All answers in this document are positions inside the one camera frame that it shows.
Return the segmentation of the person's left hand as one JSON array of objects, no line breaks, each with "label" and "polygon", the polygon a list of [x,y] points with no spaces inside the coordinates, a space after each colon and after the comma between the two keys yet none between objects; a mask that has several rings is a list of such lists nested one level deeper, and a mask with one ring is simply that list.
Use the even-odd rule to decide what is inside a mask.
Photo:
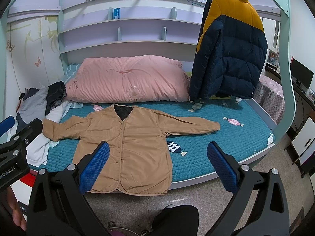
[{"label": "person's left hand", "polygon": [[7,188],[6,198],[7,198],[8,206],[12,210],[12,219],[13,219],[14,224],[25,231],[27,229],[27,223],[20,210],[17,199],[14,195],[14,192],[10,186]]}]

